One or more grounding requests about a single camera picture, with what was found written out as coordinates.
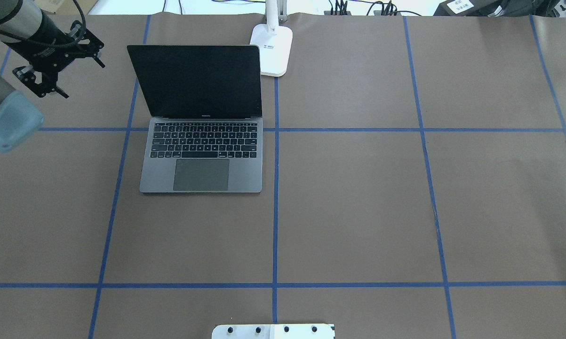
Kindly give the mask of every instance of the silver laptop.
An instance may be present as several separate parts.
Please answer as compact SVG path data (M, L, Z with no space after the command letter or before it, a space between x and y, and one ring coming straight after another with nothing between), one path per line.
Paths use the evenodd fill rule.
M151 121L143 193L262 190L257 46L131 45Z

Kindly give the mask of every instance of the grid line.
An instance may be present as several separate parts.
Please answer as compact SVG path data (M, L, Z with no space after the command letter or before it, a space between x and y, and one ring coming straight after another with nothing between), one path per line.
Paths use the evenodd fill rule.
M566 281L455 281L455 282L280 282L278 288L431 288L431 287L566 287ZM0 288L78 288L95 289L98 283L57 283L57 282L0 282ZM272 288L269 282L241 283L103 283L102 289L217 289L217 288Z
M552 81L550 79L550 74L548 73L548 68L546 62L544 61L544 55L542 53L542 48L540 46L540 40L538 39L538 33L536 31L536 24L534 23L533 15L530 15L530 25L532 26L532 33L534 34L534 41L536 41L536 47L538 49L538 56L540 56L540 64L542 65L542 70L544 71L544 76L546 77L548 88L552 95L552 101L554 102L554 107L557 110L558 118L561 120L561 126L563 127L563 133L565 134L566 139L566 123L565 118L563 117L563 112L561 111L561 106L558 104L557 94L554 91L554 86L552 85Z
M3 59L3 64L0 66L0 76L3 76L5 72L5 67L7 66L7 60L9 60L9 56L11 54L11 47L7 48L7 52L5 53L5 58Z
M429 166L429 155L427 153L427 141L425 139L425 130L423 125L423 116L421 114L421 101L419 99L419 90L416 85L416 73L414 60L412 58L412 48L410 47L410 34L408 30L408 21L403 17L404 30L406 35L406 48L408 50L408 62L410 64L410 76L412 77L412 88L415 96L416 114L419 120L419 128L421 134L421 144L423 146L423 157L425 160L425 171L427 172L427 184L429 185L429 196L431 198L431 207L433 208L433 217L438 239L439 261L442 269L442 279L444 280L444 294L446 295L446 308L448 311L448 322L450 325L450 335L452 339L456 339L456 330L454 326L454 314L452 311L452 300L450 298L450 287L448 286L448 275L446 272L446 259L444 258L444 245L442 244L442 232L439 227L438 208L435 202L435 191L433 190L433 179L431 178L431 167Z
M132 131L146 132L147 127L41 127L38 131ZM478 127L264 127L265 132L298 133L298 132L450 132L450 133L564 133L565 129L518 129L518 128L478 128Z
M279 321L277 311L279 282L279 78L274 78L274 213L272 221L272 323Z
M149 23L151 22L151 15L147 15L147 22L145 23L145 34L143 35L143 45L147 43L147 34L149 34ZM98 306L101 301L102 285L105 277L105 268L107 266L107 257L109 254L109 244L111 243L111 232L113 230L113 222L115 221L115 211L118 204L120 195L120 186L122 183L122 175L124 172L124 163L126 162L126 152L128 151L128 140L130 139L130 127L132 126L132 117L134 116L134 108L136 105L136 94L138 93L138 79L135 79L134 91L132 92L132 100L130 101L130 112L128 113L128 125L126 129L126 136L124 137L124 145L122 146L122 155L120 159L120 169L118 171L118 178L115 183L115 192L113 193L113 204L111 206L111 215L109 217L109 225L107 229L107 236L105 238L105 246L103 252L103 259L101 261L101 270L98 278L98 287L96 288L95 303L93 307L93 316L91 317L90 329L88 331L88 339L93 339L94 329L96 325L96 316L98 314Z

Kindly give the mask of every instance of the laptop screen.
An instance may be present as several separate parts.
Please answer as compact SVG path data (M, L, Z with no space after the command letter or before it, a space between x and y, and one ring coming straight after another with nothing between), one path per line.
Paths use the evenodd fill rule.
M257 46L130 45L128 54L151 116L262 116Z

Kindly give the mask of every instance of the sticker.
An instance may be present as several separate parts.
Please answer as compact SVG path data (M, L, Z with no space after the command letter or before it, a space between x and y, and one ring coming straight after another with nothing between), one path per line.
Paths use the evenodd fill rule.
M449 2L447 5L448 8L452 9L455 14L459 14L474 7L469 0L455 0L453 2Z

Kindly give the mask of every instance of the trackpad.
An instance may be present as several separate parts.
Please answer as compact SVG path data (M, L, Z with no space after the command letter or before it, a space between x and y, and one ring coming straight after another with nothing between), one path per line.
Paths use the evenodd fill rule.
M227 191L229 159L177 159L175 191Z

